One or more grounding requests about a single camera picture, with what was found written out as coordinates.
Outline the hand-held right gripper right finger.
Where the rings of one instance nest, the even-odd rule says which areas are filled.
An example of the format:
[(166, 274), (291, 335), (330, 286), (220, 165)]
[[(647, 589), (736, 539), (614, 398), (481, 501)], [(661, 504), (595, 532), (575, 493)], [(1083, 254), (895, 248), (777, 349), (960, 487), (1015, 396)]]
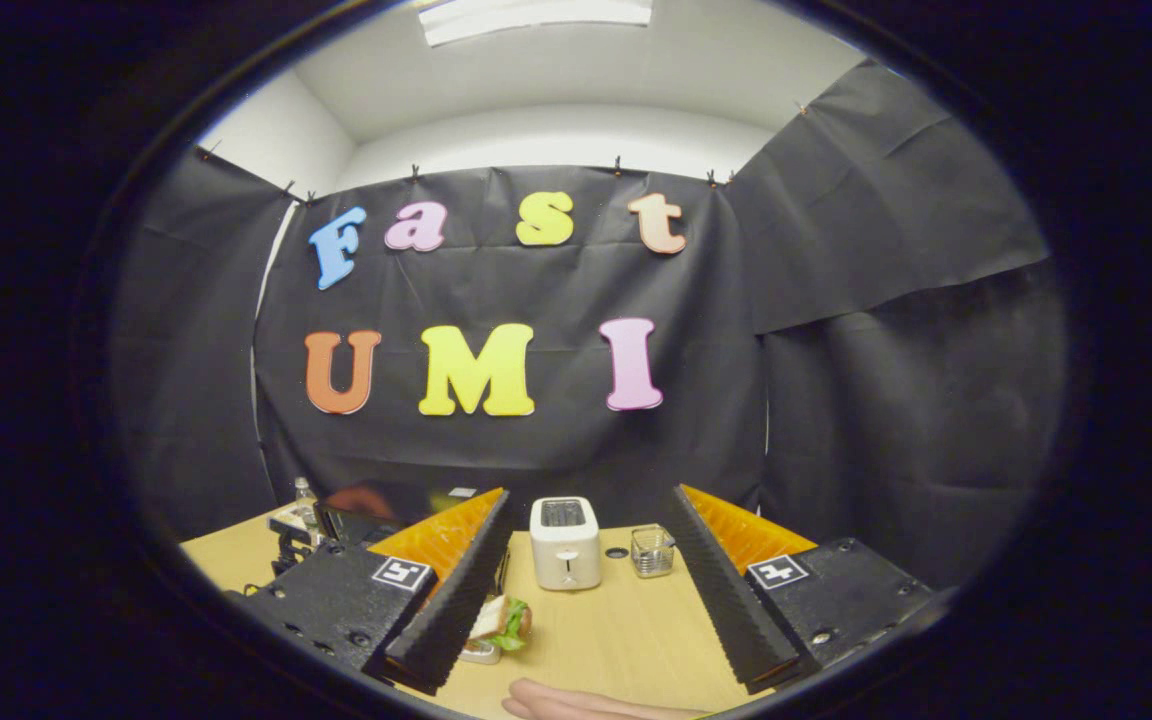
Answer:
[(859, 539), (809, 541), (700, 488), (673, 488), (666, 529), (748, 691), (791, 685), (855, 655), (934, 596)]

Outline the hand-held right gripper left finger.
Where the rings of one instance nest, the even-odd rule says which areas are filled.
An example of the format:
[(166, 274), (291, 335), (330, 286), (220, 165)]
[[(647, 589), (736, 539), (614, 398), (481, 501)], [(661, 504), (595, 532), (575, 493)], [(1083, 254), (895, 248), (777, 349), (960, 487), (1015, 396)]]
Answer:
[(326, 541), (229, 600), (312, 660), (435, 694), (493, 591), (513, 509), (490, 488), (367, 546)]

